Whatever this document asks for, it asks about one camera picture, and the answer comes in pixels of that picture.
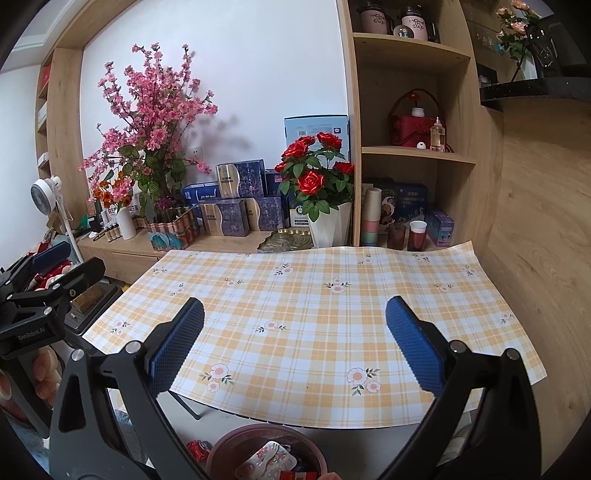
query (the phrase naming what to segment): small white vase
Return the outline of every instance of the small white vase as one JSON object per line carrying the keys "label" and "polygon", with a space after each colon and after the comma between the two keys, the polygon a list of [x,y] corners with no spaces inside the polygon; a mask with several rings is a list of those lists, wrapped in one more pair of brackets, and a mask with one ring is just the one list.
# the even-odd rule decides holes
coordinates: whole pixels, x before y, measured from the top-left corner
{"label": "small white vase", "polygon": [[117,212],[117,223],[119,224],[119,230],[121,230],[123,240],[129,240],[137,234],[134,221],[131,219],[131,214],[127,207],[121,207]]}
{"label": "small white vase", "polygon": [[339,205],[339,209],[330,209],[330,213],[320,212],[318,220],[313,222],[308,215],[310,233],[316,248],[342,247],[349,239],[351,223],[351,202]]}

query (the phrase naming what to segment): blue gripper pad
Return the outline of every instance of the blue gripper pad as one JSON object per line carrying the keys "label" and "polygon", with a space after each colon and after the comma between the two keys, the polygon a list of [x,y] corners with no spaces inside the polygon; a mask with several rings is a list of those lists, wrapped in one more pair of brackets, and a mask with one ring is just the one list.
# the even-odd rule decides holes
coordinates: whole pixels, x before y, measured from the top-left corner
{"label": "blue gripper pad", "polygon": [[421,388],[437,397],[443,390],[444,364],[421,330],[421,323],[426,322],[420,321],[401,297],[388,300],[386,324],[394,340],[402,350]]}
{"label": "blue gripper pad", "polygon": [[203,303],[190,298],[172,321],[158,325],[144,342],[148,389],[154,398],[172,386],[204,321]]}

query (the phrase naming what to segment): small bottle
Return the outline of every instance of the small bottle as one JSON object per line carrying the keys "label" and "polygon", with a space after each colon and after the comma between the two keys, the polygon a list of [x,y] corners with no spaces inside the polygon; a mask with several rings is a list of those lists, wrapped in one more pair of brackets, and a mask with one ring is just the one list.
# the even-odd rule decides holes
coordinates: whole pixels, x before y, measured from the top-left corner
{"label": "small bottle", "polygon": [[439,117],[431,127],[431,150],[445,152],[445,128],[439,121]]}

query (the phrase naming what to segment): decorative planter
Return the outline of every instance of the decorative planter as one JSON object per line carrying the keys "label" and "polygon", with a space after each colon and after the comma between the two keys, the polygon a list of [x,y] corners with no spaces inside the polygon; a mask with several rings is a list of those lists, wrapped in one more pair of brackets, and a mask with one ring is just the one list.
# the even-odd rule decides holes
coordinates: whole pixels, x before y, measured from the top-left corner
{"label": "decorative planter", "polygon": [[117,212],[117,223],[119,224],[119,230],[121,230],[123,240],[129,240],[137,234],[134,221],[127,207],[121,207]]}
{"label": "decorative planter", "polygon": [[320,212],[315,222],[308,216],[308,221],[316,248],[342,247],[349,239],[351,202],[339,205],[338,210],[331,208],[330,213]]}
{"label": "decorative planter", "polygon": [[185,250],[199,236],[199,227],[191,207],[164,210],[155,220],[154,223],[146,224],[146,230],[152,248],[157,252]]}

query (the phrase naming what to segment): wooden wall panel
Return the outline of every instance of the wooden wall panel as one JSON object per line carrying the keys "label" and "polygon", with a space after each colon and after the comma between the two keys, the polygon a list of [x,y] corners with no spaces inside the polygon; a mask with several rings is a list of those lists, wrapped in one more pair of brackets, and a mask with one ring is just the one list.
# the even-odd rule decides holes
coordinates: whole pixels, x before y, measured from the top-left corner
{"label": "wooden wall panel", "polygon": [[531,338],[544,469],[591,407],[591,105],[505,105],[501,193],[482,264]]}

